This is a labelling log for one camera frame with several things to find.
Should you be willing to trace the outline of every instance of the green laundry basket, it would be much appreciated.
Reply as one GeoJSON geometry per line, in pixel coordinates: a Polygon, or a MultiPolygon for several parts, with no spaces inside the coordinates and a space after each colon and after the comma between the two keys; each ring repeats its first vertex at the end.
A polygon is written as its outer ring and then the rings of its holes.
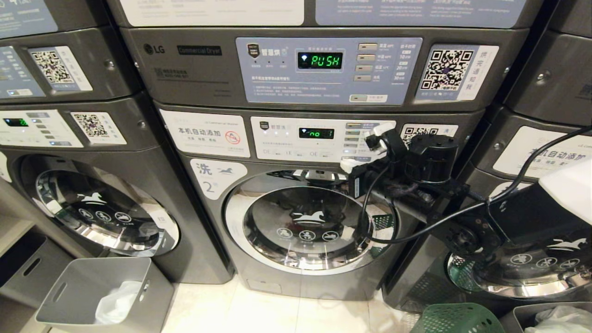
{"type": "Polygon", "coordinates": [[[411,333],[504,333],[496,316],[474,303],[427,307],[411,333]]]}

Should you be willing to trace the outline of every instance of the plastic bag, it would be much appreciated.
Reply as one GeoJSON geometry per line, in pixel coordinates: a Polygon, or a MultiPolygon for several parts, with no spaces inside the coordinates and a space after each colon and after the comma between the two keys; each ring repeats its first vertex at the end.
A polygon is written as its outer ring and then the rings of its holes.
{"type": "Polygon", "coordinates": [[[118,324],[130,312],[131,306],[142,287],[142,282],[124,281],[119,289],[113,289],[109,295],[99,301],[95,311],[95,324],[118,324]]]}
{"type": "Polygon", "coordinates": [[[558,306],[536,314],[536,327],[528,327],[525,333],[592,333],[592,313],[558,306]]]}

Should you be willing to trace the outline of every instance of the washing machine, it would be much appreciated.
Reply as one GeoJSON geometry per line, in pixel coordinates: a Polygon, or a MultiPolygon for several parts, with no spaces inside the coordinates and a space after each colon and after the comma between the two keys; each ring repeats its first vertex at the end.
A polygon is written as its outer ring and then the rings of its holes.
{"type": "Polygon", "coordinates": [[[173,282],[234,273],[144,93],[2,105],[0,172],[75,239],[152,257],[173,282]]]}
{"type": "MultiPolygon", "coordinates": [[[[375,244],[356,230],[363,197],[350,193],[339,162],[376,159],[362,135],[382,123],[405,140],[413,136],[406,129],[421,127],[464,144],[482,116],[157,107],[244,285],[340,300],[372,298],[403,247],[375,244]]],[[[372,197],[375,235],[412,233],[417,222],[390,206],[372,197]]]]}
{"type": "MultiPolygon", "coordinates": [[[[535,149],[578,129],[525,117],[500,105],[492,109],[493,116],[482,120],[491,124],[458,177],[486,197],[505,190],[535,149]]],[[[562,142],[533,161],[519,188],[590,155],[590,136],[562,142]]],[[[496,315],[530,303],[590,301],[590,237],[590,232],[578,230],[544,244],[504,248],[491,262],[475,262],[451,253],[438,238],[425,236],[410,244],[407,257],[388,273],[383,297],[390,306],[411,312],[437,303],[474,302],[496,315]]]]}

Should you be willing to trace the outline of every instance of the gray laundry basket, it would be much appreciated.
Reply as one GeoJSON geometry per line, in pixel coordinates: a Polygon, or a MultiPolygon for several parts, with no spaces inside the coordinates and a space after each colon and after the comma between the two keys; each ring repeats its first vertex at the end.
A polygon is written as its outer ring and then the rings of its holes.
{"type": "Polygon", "coordinates": [[[46,236],[27,233],[0,258],[0,295],[37,309],[71,261],[46,236]]]}
{"type": "Polygon", "coordinates": [[[57,279],[36,320],[70,333],[158,333],[172,297],[173,286],[150,258],[77,259],[57,279]],[[124,281],[142,282],[127,317],[95,324],[101,298],[124,281]]]}

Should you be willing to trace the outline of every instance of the horse logo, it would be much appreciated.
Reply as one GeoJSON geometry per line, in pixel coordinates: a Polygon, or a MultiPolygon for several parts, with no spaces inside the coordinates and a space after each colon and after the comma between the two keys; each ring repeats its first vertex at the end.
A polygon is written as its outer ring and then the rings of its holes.
{"type": "Polygon", "coordinates": [[[558,249],[561,251],[570,251],[574,252],[575,250],[580,249],[581,244],[586,244],[586,238],[580,238],[574,242],[565,242],[563,239],[553,239],[557,244],[551,244],[547,247],[550,249],[558,249]]]}
{"type": "Polygon", "coordinates": [[[81,201],[88,204],[105,205],[107,203],[107,201],[101,199],[101,193],[99,192],[94,192],[91,196],[86,196],[84,194],[77,194],[77,196],[84,197],[81,201]]]}
{"type": "Polygon", "coordinates": [[[319,210],[312,215],[304,215],[302,213],[293,213],[293,215],[300,215],[299,218],[294,219],[296,223],[311,223],[314,225],[322,225],[325,221],[321,218],[324,216],[323,211],[319,210]]]}

